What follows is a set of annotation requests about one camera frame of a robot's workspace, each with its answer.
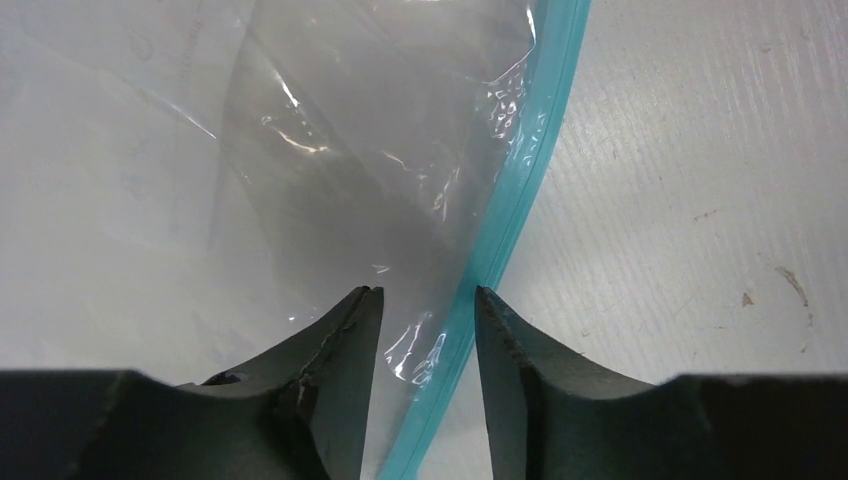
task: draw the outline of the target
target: transparent plastic bag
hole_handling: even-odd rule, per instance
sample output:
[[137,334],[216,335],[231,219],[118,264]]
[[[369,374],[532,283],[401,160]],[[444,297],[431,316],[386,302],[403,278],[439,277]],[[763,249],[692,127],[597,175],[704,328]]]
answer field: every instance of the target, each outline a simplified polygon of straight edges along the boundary
[[[2,3],[0,366],[197,381],[351,288],[383,286],[364,461],[376,475],[461,340],[445,319],[469,258],[502,271],[526,215],[514,204],[529,205],[528,173],[550,156],[536,165],[527,132],[559,119],[532,118],[519,138],[540,8]],[[522,194],[487,213],[508,158]],[[498,215],[511,230],[481,233]],[[483,258],[481,242],[510,245]]]

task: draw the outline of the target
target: dirt mark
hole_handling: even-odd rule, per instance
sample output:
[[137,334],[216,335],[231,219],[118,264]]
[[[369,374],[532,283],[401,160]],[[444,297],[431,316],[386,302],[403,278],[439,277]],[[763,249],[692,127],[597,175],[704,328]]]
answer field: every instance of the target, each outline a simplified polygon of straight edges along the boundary
[[695,223],[698,223],[698,222],[700,222],[701,220],[706,220],[706,219],[710,218],[711,216],[715,215],[716,213],[718,213],[718,209],[710,210],[710,211],[709,211],[709,212],[707,212],[707,213],[702,213],[702,214],[700,214],[700,215],[696,216],[696,217],[695,217],[695,218],[693,218],[692,220],[694,220],[694,221],[695,221]]
[[801,287],[801,284],[798,283],[798,279],[795,278],[795,272],[792,270],[787,270],[786,267],[777,267],[774,269],[777,273],[780,274],[783,278],[789,282],[789,285],[792,285],[792,288],[798,292],[798,296],[801,297],[801,301],[804,303],[804,307],[810,306],[810,301],[807,300],[807,294],[804,293],[804,288]]

